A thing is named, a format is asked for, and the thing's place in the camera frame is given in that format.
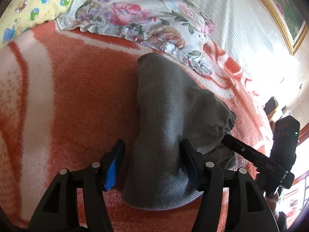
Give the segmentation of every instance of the silver screw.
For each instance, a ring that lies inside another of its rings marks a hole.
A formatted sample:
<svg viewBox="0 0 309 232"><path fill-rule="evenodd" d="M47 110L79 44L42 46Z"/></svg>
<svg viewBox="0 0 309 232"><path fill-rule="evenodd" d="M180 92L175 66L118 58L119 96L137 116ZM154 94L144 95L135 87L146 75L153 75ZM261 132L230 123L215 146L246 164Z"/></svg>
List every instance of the silver screw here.
<svg viewBox="0 0 309 232"><path fill-rule="evenodd" d="M211 161L206 162L206 167L214 167L214 163Z"/></svg>
<svg viewBox="0 0 309 232"><path fill-rule="evenodd" d="M101 164L100 164L100 162L94 162L94 163L92 163L92 167L93 168L97 168L97 167L99 167Z"/></svg>
<svg viewBox="0 0 309 232"><path fill-rule="evenodd" d="M247 170L243 167L239 168L239 172L242 173L242 174L246 174L247 173Z"/></svg>
<svg viewBox="0 0 309 232"><path fill-rule="evenodd" d="M68 172L68 170L65 169L65 168L62 168L62 169L60 169L60 171L59 171L59 173L60 173L61 175L66 174L67 172Z"/></svg>

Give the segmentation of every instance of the yellow cartoon pillow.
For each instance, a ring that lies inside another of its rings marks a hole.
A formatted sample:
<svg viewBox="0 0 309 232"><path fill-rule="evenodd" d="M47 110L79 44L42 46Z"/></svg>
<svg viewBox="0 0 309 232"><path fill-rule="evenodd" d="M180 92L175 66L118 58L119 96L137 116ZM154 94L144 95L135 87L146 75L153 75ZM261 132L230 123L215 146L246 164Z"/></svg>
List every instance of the yellow cartoon pillow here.
<svg viewBox="0 0 309 232"><path fill-rule="evenodd" d="M73 0L12 0L0 19L0 49L22 32L68 11Z"/></svg>

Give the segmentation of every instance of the picture frame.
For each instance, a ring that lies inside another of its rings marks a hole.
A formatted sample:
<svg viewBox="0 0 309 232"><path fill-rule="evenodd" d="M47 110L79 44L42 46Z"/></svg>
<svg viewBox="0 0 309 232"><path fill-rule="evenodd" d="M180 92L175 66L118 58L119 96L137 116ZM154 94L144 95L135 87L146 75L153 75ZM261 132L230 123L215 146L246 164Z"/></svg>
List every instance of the picture frame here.
<svg viewBox="0 0 309 232"><path fill-rule="evenodd" d="M308 32L308 25L296 5L292 0L260 1L277 24L290 55L294 55Z"/></svg>

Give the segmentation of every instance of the orange and white blanket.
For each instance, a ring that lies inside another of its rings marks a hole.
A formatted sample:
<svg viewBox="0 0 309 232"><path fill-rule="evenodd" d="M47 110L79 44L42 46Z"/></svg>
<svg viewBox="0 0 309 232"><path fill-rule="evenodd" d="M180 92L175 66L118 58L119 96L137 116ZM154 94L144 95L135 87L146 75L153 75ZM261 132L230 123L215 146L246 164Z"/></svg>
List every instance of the orange and white blanket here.
<svg viewBox="0 0 309 232"><path fill-rule="evenodd" d="M139 133L137 59L155 50L125 39L60 31L54 21L22 34L0 51L0 205L17 226L27 226L46 188L61 168L82 169L118 138L126 158L118 185L104 193L115 231L191 231L200 199L169 211L145 211L121 200L128 156ZM237 115L233 135L268 154L272 132L258 94L240 67L209 40L204 54L213 74L184 67ZM254 167L239 158L254 175ZM227 214L227 192L219 231ZM85 221L82 195L79 215Z"/></svg>

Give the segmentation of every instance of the gold picture frame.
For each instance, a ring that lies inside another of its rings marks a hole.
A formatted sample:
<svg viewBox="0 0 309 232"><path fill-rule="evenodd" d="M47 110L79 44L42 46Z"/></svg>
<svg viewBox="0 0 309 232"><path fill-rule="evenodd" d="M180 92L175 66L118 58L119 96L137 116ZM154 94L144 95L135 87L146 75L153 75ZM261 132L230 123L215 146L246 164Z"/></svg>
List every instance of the gold picture frame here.
<svg viewBox="0 0 309 232"><path fill-rule="evenodd" d="M303 24L299 32L297 33L296 38L293 39L284 18L280 14L279 9L273 5L273 0L260 0L260 1L263 3L263 5L266 7L266 9L269 11L274 21L276 22L280 32L283 35L289 53L291 55L294 55L308 32L308 25L305 23L305 21L303 21Z"/></svg>

